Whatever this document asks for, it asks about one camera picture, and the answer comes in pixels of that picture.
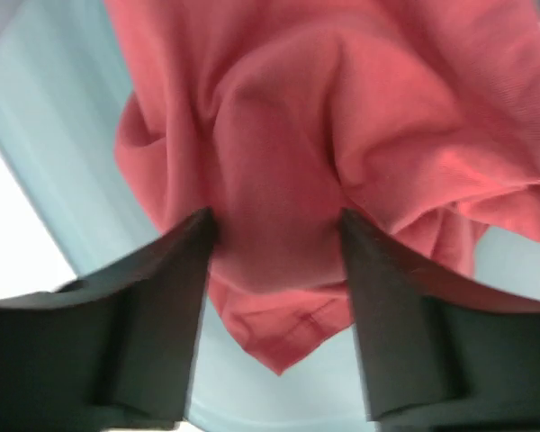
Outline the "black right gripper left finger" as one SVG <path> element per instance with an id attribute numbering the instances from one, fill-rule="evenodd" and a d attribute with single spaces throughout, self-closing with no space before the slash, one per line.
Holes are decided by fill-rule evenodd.
<path id="1" fill-rule="evenodd" d="M 202 209 L 55 292 L 0 300 L 0 431 L 176 429 L 215 240 Z"/>

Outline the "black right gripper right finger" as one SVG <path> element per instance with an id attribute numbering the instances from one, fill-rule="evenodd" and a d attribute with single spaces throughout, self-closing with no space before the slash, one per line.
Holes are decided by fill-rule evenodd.
<path id="1" fill-rule="evenodd" d="M 540 423 L 540 301 L 476 283 L 343 210 L 363 386 L 379 423 Z"/>

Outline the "red t shirt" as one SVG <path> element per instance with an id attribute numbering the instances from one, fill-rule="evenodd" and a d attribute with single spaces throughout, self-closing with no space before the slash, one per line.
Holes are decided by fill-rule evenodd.
<path id="1" fill-rule="evenodd" d="M 211 301 L 273 372 L 352 324 L 344 207 L 462 275 L 491 226 L 540 243 L 535 2 L 105 6 L 117 164 L 160 230 L 214 210 Z"/>

